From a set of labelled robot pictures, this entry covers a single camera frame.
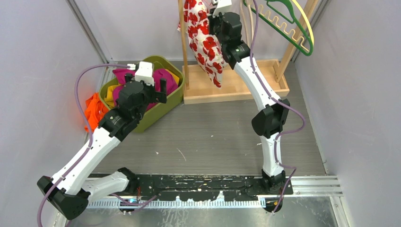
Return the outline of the white red poppy garment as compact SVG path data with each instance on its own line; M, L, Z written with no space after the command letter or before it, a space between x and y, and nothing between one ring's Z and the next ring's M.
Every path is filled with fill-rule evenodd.
M227 62L223 58L221 45L211 35L208 19L209 9L201 0L183 2L183 19L188 45L198 65L205 71L216 88L223 84L223 69Z

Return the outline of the yellow pleated skirt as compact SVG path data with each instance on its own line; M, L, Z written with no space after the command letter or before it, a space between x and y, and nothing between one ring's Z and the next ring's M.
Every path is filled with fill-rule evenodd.
M115 69L113 70L113 74L117 78L116 85L108 85L106 86L106 94L101 95L104 98L105 103L110 107L114 108L116 105L116 99L119 98L119 92L123 88L123 85L126 83L126 74L130 73L133 76L136 71L129 69ZM173 74L171 71L166 69L158 69L153 73L153 78L155 82L156 91L160 91L160 79L164 78L166 80L166 93L170 95L173 91L178 89L179 85L179 77Z

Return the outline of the wooden hanger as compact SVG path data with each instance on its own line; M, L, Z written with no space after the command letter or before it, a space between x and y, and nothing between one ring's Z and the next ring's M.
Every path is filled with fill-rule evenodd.
M240 12L244 21L246 43L250 46L254 36L254 21L252 8L248 0L240 1Z

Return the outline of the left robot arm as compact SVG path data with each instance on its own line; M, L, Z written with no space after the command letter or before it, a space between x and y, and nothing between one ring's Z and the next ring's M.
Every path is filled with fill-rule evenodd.
M167 102L167 80L155 88L152 76L135 73L119 92L117 106L108 111L92 132L89 141L52 177L42 176L37 185L46 199L67 219L77 218L89 203L117 192L133 195L139 189L137 176L123 167L116 172L88 181L100 161L117 147L143 119L150 103Z

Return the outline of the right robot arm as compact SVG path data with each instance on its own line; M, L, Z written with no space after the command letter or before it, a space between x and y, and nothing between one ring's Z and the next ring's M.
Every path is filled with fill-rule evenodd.
M289 105L289 101L280 99L263 77L250 47L242 40L240 16L228 12L208 19L210 34L218 39L224 60L241 77L256 102L259 112L251 124L262 143L263 166L259 181L265 194L275 194L286 182L281 166L280 133L289 112L284 105Z

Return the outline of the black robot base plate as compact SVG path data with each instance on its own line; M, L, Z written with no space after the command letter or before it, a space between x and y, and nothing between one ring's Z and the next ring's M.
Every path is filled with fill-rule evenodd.
M292 194L290 185L269 186L257 175L137 175L134 186L119 195L160 201L255 201L258 196Z

